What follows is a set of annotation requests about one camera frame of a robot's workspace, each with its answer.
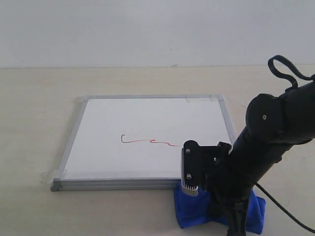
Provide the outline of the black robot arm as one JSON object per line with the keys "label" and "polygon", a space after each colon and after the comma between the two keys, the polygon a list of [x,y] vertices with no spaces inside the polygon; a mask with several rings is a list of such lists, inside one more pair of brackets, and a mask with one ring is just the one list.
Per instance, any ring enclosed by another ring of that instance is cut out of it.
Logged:
{"label": "black robot arm", "polygon": [[246,235],[253,186],[294,145],[315,138],[315,83],[275,97],[261,93],[248,105],[246,126],[232,151],[217,160],[209,187],[227,219],[229,236]]}

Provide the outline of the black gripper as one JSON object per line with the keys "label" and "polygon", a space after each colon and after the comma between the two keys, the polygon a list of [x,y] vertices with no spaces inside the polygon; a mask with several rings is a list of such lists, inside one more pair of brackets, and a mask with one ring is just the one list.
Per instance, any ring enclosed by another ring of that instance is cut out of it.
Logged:
{"label": "black gripper", "polygon": [[252,141],[201,147],[202,187],[211,193],[208,214],[227,218],[227,236],[246,236],[250,194],[257,180],[257,149]]}

